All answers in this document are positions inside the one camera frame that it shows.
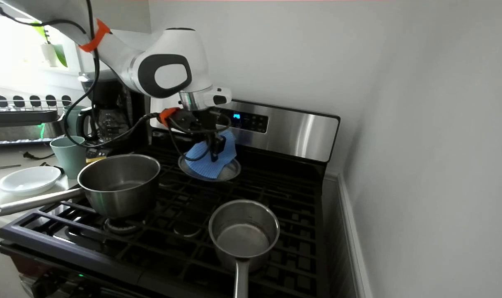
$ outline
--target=saucepan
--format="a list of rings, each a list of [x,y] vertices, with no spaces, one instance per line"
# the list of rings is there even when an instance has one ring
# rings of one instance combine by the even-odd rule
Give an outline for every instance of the saucepan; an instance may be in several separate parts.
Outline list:
[[[209,235],[221,263],[236,270],[234,296],[249,296],[249,271],[267,261],[269,251],[280,238],[275,213],[255,200],[231,200],[209,220]]]
[[[153,205],[159,174],[161,164],[149,155],[111,155],[83,167],[78,174],[80,187],[4,203],[0,217],[83,193],[100,215],[128,218]]]

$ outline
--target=white wall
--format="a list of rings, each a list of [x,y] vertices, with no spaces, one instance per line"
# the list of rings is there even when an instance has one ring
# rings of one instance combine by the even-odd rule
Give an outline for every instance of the white wall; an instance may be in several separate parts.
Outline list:
[[[347,180],[378,298],[502,298],[502,1],[404,6]]]
[[[380,1],[161,1],[153,30],[196,28],[236,97],[340,114],[338,170],[400,8]]]

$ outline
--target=orange object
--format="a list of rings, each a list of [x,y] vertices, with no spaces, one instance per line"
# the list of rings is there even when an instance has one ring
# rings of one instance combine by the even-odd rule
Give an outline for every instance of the orange object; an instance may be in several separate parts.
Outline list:
[[[105,38],[105,35],[108,35],[108,33],[110,35],[113,33],[111,28],[108,28],[108,25],[103,23],[101,20],[98,20],[96,36],[91,41],[88,41],[85,44],[80,44],[80,48],[83,48],[88,53],[95,51],[100,46],[100,43]]]
[[[164,122],[168,126],[168,117],[171,117],[174,112],[178,112],[178,107],[171,107],[171,109],[164,109],[159,114],[159,121]]]

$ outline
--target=oven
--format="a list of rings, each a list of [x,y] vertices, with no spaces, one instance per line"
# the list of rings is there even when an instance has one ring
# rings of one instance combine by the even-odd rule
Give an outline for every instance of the oven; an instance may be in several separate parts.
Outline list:
[[[148,212],[108,220],[85,197],[71,197],[2,227],[0,251],[13,260],[30,296],[232,296],[234,273],[219,263],[207,220],[234,198],[267,205],[282,230],[265,265],[250,273],[249,296],[330,296],[322,185],[340,117],[245,101],[221,112],[240,119],[234,126],[239,177],[187,177],[159,131],[138,150],[163,165]],[[179,137],[179,145],[191,144]]]

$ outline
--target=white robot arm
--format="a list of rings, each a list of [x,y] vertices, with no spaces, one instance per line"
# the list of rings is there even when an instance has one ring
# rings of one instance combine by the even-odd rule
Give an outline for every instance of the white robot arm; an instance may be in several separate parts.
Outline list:
[[[47,20],[68,20],[78,23],[85,33],[71,25],[53,25],[86,51],[98,49],[100,58],[133,91],[151,99],[181,96],[186,111],[204,111],[211,106],[232,101],[231,89],[214,86],[207,74],[206,51],[201,38],[192,28],[168,28],[146,51],[136,51],[101,21],[95,23],[91,38],[91,20],[83,0],[2,0],[30,16]]]

